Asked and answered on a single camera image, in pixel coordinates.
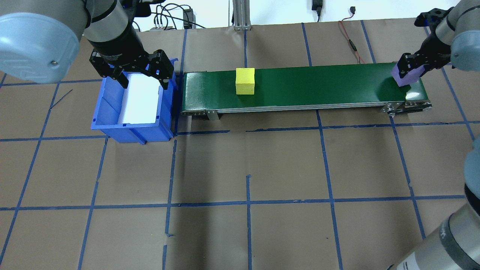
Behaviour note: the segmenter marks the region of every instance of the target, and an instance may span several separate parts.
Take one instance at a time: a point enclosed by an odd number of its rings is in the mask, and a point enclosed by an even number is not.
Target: white foam block
[[[133,73],[127,77],[129,83],[123,94],[118,124],[155,123],[158,93],[163,91],[160,82],[143,74]]]

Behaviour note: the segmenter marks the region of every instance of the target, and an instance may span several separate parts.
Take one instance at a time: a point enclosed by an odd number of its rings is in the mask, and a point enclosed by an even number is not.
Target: power adapter
[[[320,19],[320,13],[324,7],[324,0],[312,0],[312,10],[317,11],[318,18]]]

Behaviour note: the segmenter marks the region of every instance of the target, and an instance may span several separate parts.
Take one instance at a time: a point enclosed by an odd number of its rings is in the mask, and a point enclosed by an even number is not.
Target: bolt
[[[387,108],[387,115],[393,118],[395,116],[395,109],[393,109],[391,107],[388,107]]]

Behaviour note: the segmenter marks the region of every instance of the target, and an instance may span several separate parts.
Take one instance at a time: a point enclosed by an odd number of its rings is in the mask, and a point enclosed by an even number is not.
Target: purple block
[[[412,83],[416,83],[424,72],[425,72],[425,65],[422,65],[421,67],[418,67],[408,72],[407,75],[405,75],[405,77],[400,78],[400,74],[398,74],[399,73],[398,65],[395,65],[395,67],[393,67],[392,69],[392,76],[395,79],[396,84],[398,84],[398,86],[406,86]]]

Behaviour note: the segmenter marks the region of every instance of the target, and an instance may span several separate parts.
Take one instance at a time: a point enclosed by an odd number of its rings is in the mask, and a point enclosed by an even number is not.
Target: white wall
[[[448,9],[460,0],[324,0],[321,22],[338,21],[349,17],[350,6],[357,12],[352,20],[393,19],[417,17],[432,8]],[[230,25],[233,12],[232,0],[167,0],[164,4],[191,5],[197,23],[207,28]],[[250,0],[250,16],[253,25],[294,24],[316,22],[317,14],[311,11],[312,0]],[[183,18],[181,10],[171,11],[172,16]],[[142,31],[153,28],[153,16],[136,18]]]

